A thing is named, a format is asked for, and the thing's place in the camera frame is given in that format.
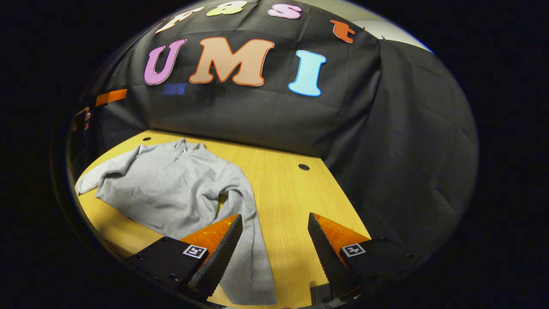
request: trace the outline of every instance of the table surface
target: table surface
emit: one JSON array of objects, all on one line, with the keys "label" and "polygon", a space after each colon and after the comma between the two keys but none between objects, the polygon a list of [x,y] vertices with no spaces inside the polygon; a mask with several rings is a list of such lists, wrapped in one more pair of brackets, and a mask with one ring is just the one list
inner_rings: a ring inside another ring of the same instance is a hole
[{"label": "table surface", "polygon": [[[143,141],[145,137],[150,137],[150,140]],[[144,131],[100,156],[83,174],[140,144],[163,144],[181,137]],[[310,306],[310,287],[328,283],[307,231],[310,212],[370,238],[349,199],[321,159],[228,142],[185,138],[192,143],[205,143],[209,151],[239,166],[250,181],[273,271],[278,304],[233,305],[220,286],[208,301],[235,308]],[[310,169],[303,170],[298,167],[300,164]],[[100,235],[121,256],[133,255],[162,237],[96,198],[96,191],[97,188],[80,195],[80,204]]]}]

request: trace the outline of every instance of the orange tape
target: orange tape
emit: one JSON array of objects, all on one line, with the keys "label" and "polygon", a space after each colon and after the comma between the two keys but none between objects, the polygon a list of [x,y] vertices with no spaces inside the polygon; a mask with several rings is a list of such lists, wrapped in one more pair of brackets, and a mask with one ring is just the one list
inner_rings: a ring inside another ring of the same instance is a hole
[{"label": "orange tape", "polygon": [[107,103],[126,98],[127,92],[128,92],[128,89],[120,89],[120,90],[110,91],[102,95],[98,95],[96,100],[96,106],[105,105]]}]

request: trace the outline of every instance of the gray sweatshirt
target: gray sweatshirt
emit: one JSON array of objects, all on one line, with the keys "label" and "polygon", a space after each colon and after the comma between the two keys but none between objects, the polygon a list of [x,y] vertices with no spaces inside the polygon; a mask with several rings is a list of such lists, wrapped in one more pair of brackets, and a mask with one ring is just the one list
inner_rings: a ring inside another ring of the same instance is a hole
[{"label": "gray sweatshirt", "polygon": [[[238,166],[185,139],[139,145],[83,175],[75,190],[95,187],[96,197],[174,239],[241,214],[243,232],[220,284],[233,304],[277,303],[254,193]],[[228,198],[217,213],[220,194]]]}]

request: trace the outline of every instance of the orange letter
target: orange letter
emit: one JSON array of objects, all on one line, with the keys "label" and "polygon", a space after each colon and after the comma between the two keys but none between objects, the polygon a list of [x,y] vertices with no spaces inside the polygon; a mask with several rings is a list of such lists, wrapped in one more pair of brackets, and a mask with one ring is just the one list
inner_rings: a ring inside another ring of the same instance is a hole
[{"label": "orange letter", "polygon": [[161,29],[157,30],[155,33],[159,33],[161,31],[164,31],[168,28],[171,28],[175,25],[175,23],[177,23],[178,21],[182,21],[183,19],[189,17],[191,14],[193,14],[194,12],[198,12],[200,10],[202,10],[204,7],[200,7],[198,9],[194,9],[194,10],[190,10],[188,12],[185,12],[185,13],[181,13],[177,16],[175,16],[172,20],[170,20],[169,23],[167,23],[164,27],[162,27]]},{"label": "orange letter", "polygon": [[263,61],[269,49],[275,44],[267,40],[257,38],[248,41],[236,53],[231,51],[229,42],[224,37],[209,37],[200,41],[202,55],[198,60],[197,71],[189,77],[193,84],[207,84],[214,79],[210,74],[213,64],[217,78],[221,82],[226,81],[231,73],[240,65],[238,74],[233,77],[233,82],[244,86],[261,86],[265,79],[261,77]]},{"label": "orange letter", "polygon": [[219,14],[234,14],[242,10],[242,7],[246,5],[246,1],[231,1],[221,5],[217,8],[206,13],[206,16],[216,16]]},{"label": "orange letter", "polygon": [[336,20],[330,20],[330,22],[334,24],[334,34],[336,37],[342,39],[343,42],[353,43],[353,40],[347,34],[355,34],[355,31],[350,29],[348,24]]}]

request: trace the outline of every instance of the pink letter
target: pink letter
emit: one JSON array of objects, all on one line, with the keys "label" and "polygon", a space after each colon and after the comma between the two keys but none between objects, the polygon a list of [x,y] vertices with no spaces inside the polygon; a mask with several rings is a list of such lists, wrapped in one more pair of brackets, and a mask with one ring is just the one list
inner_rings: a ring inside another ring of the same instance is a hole
[{"label": "pink letter", "polygon": [[297,19],[301,16],[298,12],[301,12],[300,7],[289,4],[275,4],[272,10],[267,11],[270,16],[283,17],[287,19]]},{"label": "pink letter", "polygon": [[168,76],[170,76],[170,73],[173,69],[173,64],[175,63],[175,57],[177,56],[177,52],[179,51],[179,48],[183,44],[185,44],[185,42],[187,42],[187,40],[182,39],[170,44],[170,53],[168,54],[168,59],[166,59],[164,69],[160,73],[155,72],[154,68],[156,66],[156,61],[158,61],[158,56],[160,56],[160,53],[164,50],[164,48],[166,48],[166,46],[155,48],[149,53],[149,61],[147,62],[147,66],[145,67],[145,82],[147,83],[147,85],[153,86],[161,84],[168,78]]}]

